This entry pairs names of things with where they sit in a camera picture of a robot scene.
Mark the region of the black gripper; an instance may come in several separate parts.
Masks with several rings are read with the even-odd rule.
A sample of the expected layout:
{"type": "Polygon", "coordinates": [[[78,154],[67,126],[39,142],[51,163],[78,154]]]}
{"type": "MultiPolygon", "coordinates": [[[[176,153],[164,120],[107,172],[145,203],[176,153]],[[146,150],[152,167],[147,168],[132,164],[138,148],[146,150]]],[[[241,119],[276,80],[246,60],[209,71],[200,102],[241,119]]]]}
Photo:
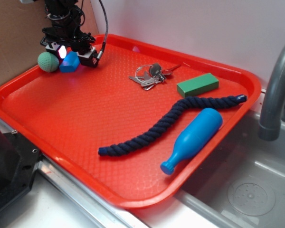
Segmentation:
{"type": "Polygon", "coordinates": [[[66,27],[47,27],[43,28],[42,32],[44,37],[41,39],[40,44],[45,46],[46,51],[52,53],[58,59],[64,59],[67,56],[66,47],[70,47],[73,51],[77,51],[81,65],[87,67],[98,66],[98,52],[95,47],[92,47],[95,38],[91,33],[84,33],[79,26],[72,27],[70,25],[66,27]]]}

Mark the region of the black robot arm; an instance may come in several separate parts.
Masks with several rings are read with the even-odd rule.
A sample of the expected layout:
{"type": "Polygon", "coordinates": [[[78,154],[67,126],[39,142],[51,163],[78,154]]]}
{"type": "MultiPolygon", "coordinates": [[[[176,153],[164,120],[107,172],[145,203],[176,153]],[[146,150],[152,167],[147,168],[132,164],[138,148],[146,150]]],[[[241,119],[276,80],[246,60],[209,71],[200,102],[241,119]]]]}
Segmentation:
{"type": "Polygon", "coordinates": [[[103,50],[97,52],[93,44],[95,38],[81,31],[85,14],[77,0],[46,0],[44,11],[51,21],[51,27],[43,28],[44,37],[40,44],[58,59],[61,48],[71,48],[79,57],[80,64],[97,67],[103,50]]]}

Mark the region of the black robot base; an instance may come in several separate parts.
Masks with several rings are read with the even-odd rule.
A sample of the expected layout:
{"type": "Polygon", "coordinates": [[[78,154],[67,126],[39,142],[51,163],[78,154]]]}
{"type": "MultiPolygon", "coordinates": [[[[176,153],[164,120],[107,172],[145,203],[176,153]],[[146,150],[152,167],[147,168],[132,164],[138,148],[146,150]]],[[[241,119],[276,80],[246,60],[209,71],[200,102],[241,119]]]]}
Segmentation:
{"type": "Polygon", "coordinates": [[[20,133],[0,130],[0,213],[30,192],[40,149],[20,133]]]}

